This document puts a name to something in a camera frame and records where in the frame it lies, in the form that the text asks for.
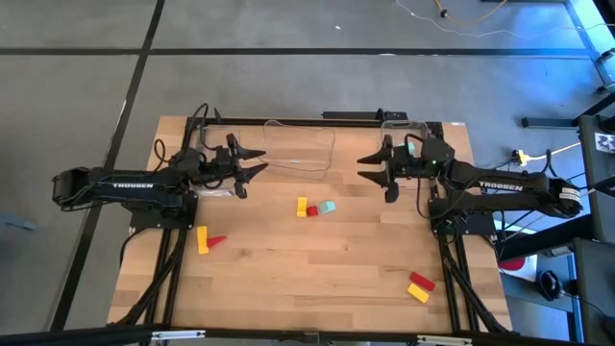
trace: gray floor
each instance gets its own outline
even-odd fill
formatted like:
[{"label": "gray floor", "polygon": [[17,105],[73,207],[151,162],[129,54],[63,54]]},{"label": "gray floor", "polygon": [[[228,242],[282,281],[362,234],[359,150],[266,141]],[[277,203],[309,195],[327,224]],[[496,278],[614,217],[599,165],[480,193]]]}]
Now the gray floor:
[{"label": "gray floor", "polygon": [[[431,1],[399,1],[453,27],[439,19]],[[458,18],[493,7],[479,0],[445,2]],[[155,3],[5,0],[0,2],[0,47],[139,47]],[[571,25],[562,5],[506,4],[493,18],[460,30],[531,34],[559,25]],[[574,31],[537,39],[458,37],[411,16],[392,0],[167,1],[154,46],[583,47]],[[50,179],[67,168],[102,162],[135,62],[132,57],[0,57],[5,163],[0,210],[41,225],[35,233],[0,230],[0,334],[46,328],[83,219],[81,212],[61,213],[53,205]],[[600,84],[586,58],[152,57],[116,166],[142,168],[159,116],[188,115],[203,101],[223,116],[318,117],[322,111],[384,108],[407,111],[416,120],[462,121],[469,127],[476,163],[488,166],[505,161],[511,149],[542,155],[546,148],[577,141],[574,132],[522,130],[519,119],[576,116],[600,99],[593,93]],[[582,172],[580,160],[576,148],[555,156],[553,165],[569,177]],[[576,183],[584,185],[583,178]],[[105,323],[128,220],[121,208],[105,207],[70,328]],[[554,222],[545,218],[532,228]],[[540,328],[524,327],[523,312],[511,309],[511,314],[516,329],[540,335]]]}]

